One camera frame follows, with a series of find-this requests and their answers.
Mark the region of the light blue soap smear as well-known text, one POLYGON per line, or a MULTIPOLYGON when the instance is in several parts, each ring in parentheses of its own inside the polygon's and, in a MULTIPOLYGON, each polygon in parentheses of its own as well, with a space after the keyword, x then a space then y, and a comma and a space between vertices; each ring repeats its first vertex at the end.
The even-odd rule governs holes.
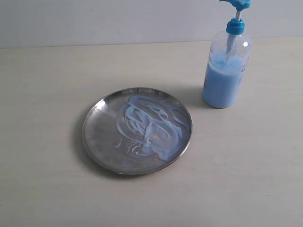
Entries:
POLYGON ((190 124, 182 120, 187 113, 154 97, 134 95, 116 115, 116 128, 132 146, 127 154, 134 157, 157 155, 171 161, 190 136, 190 124))

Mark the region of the round steel plate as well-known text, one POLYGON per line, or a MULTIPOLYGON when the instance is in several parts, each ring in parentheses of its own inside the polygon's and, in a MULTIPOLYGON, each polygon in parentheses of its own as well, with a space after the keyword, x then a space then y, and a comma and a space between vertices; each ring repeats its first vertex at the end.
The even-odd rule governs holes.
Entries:
POLYGON ((91 108, 83 123, 82 141, 88 156, 102 168, 120 175, 146 175, 168 167, 184 154, 190 143, 192 127, 187 108, 172 95, 154 88, 126 88, 107 95, 91 108), (118 132, 116 115, 122 105, 134 95, 154 97, 186 111, 187 116, 181 119, 190 124, 190 136, 171 161, 161 161, 155 154, 148 157, 127 154, 126 151, 132 144, 118 132))

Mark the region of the blue soap pump bottle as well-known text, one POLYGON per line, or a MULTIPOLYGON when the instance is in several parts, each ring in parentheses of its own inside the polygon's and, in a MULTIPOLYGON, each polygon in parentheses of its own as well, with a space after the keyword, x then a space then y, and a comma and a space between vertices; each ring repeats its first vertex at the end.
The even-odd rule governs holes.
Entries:
POLYGON ((252 43, 244 34, 243 10, 250 7, 249 0, 229 0, 236 15, 213 38, 202 89, 203 101, 214 108, 226 108, 236 100, 252 43))

